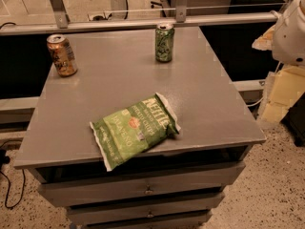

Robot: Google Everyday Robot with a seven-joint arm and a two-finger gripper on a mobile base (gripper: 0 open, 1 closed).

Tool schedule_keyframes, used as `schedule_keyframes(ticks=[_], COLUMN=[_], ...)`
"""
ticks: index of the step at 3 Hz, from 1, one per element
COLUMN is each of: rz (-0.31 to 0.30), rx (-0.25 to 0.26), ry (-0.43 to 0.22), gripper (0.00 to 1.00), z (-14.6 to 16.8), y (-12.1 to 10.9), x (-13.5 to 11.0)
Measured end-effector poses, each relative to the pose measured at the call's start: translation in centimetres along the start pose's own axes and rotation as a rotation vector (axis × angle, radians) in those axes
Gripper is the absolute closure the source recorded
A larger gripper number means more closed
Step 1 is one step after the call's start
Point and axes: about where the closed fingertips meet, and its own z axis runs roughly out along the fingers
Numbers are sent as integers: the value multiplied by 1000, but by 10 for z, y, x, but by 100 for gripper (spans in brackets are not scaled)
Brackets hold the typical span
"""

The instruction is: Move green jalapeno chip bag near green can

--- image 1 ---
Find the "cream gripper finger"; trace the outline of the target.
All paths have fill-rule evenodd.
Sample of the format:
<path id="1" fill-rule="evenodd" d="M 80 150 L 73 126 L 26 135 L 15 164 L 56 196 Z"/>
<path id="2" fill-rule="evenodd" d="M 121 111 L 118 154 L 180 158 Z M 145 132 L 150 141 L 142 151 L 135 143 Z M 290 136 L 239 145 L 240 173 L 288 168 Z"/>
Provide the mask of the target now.
<path id="1" fill-rule="evenodd" d="M 256 38 L 252 48 L 260 51 L 270 51 L 273 45 L 275 26 L 268 28 L 261 36 Z"/>

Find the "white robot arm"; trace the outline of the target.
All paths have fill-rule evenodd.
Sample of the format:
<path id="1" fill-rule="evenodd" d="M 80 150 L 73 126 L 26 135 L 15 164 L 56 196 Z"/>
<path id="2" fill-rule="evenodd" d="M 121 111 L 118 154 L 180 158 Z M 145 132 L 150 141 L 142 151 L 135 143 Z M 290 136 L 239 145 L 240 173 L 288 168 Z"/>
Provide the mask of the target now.
<path id="1" fill-rule="evenodd" d="M 274 83 L 267 94 L 260 118 L 277 123 L 305 93 L 305 0 L 294 0 L 276 23 L 252 44 L 256 50 L 271 51 L 283 68 L 273 73 Z"/>

